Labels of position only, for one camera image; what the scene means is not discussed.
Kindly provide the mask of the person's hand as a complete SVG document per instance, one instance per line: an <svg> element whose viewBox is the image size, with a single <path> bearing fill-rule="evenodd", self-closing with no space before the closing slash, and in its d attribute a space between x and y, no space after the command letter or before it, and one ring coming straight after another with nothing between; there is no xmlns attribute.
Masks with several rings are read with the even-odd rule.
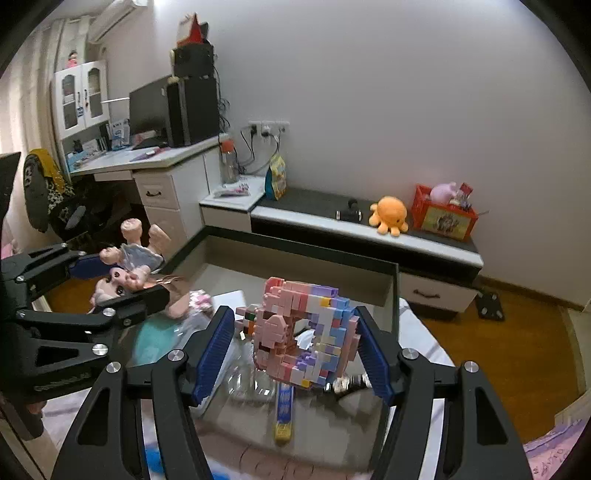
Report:
<svg viewBox="0 0 591 480"><path fill-rule="evenodd" d="M40 416L43 408L47 405L47 401L39 401L30 404L21 404L20 409L29 415Z"/></svg>

